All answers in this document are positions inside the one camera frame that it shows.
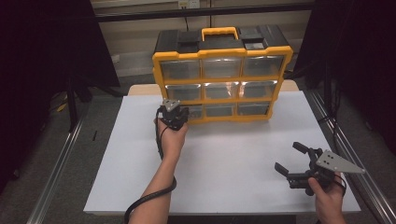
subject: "metal bracket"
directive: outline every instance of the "metal bracket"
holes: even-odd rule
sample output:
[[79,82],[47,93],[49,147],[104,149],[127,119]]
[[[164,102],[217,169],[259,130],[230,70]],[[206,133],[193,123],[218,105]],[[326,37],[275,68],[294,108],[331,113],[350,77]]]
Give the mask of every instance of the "metal bracket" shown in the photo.
[[171,112],[173,109],[175,109],[178,105],[180,105],[179,100],[168,100],[168,99],[163,99],[163,105],[166,108],[166,111]]
[[364,174],[366,171],[354,163],[338,156],[330,150],[325,150],[318,158],[316,164],[334,172]]

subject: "human hand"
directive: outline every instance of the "human hand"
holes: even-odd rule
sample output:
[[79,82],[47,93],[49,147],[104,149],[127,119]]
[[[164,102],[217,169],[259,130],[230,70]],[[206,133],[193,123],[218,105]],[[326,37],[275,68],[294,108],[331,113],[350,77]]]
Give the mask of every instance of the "human hand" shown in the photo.
[[[340,173],[335,173],[335,181],[341,183]],[[319,182],[314,178],[308,179],[309,186],[316,195],[317,215],[322,224],[343,224],[344,216],[342,213],[343,206],[343,189],[335,183],[331,183],[328,188],[323,190]]]
[[158,133],[160,134],[163,147],[163,160],[178,161],[181,149],[184,146],[187,130],[189,129],[187,123],[184,123],[180,130],[174,131],[167,128],[166,124],[160,119],[157,119],[157,122]]

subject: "human arm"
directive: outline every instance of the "human arm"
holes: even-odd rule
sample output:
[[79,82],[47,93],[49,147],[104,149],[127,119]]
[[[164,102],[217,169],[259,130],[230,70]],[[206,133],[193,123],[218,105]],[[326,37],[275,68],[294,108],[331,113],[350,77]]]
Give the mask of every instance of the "human arm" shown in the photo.
[[[158,119],[158,132],[162,133],[166,125]],[[166,189],[172,185],[177,162],[180,157],[181,149],[184,145],[187,124],[184,124],[179,131],[166,129],[162,136],[163,160],[142,197]],[[131,213],[129,224],[135,223],[166,223],[169,215],[171,193],[167,193],[158,198],[154,198],[140,204]]]
[[[339,173],[336,173],[334,181],[341,182]],[[342,213],[343,189],[332,183],[327,189],[323,190],[319,182],[310,177],[309,186],[316,195],[317,215],[322,224],[346,224]]]

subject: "table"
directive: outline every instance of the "table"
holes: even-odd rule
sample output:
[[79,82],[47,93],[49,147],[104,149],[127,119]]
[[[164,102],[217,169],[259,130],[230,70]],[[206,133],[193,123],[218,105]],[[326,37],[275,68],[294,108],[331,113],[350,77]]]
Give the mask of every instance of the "table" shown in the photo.
[[[84,212],[122,215],[146,188],[160,164],[152,119],[161,95],[123,99]],[[309,158],[292,148],[330,148],[301,91],[281,91],[270,120],[191,125],[175,173],[171,215],[297,215],[315,212],[314,197],[290,189],[274,169],[308,169]],[[360,208],[347,190],[344,212]]]

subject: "white wall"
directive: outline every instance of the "white wall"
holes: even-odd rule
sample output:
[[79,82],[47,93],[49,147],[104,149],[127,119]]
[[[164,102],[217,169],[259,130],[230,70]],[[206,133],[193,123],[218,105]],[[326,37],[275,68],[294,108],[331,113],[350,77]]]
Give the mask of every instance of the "white wall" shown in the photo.
[[[177,1],[171,1],[172,0],[92,0],[92,5],[96,14],[177,9]],[[209,2],[209,0],[201,0],[201,7],[210,7]],[[212,0],[212,7],[241,7],[297,2],[306,2],[306,0]],[[293,50],[298,52],[304,38],[309,15],[310,11],[293,11],[213,16],[212,25],[213,27],[221,27],[277,24],[290,42]],[[197,30],[210,26],[209,17],[194,17],[187,18],[187,20],[190,30]],[[100,23],[100,27],[109,52],[113,55],[127,52],[153,51],[158,33],[161,30],[186,30],[186,23],[184,18],[173,18],[145,21],[102,22]]]

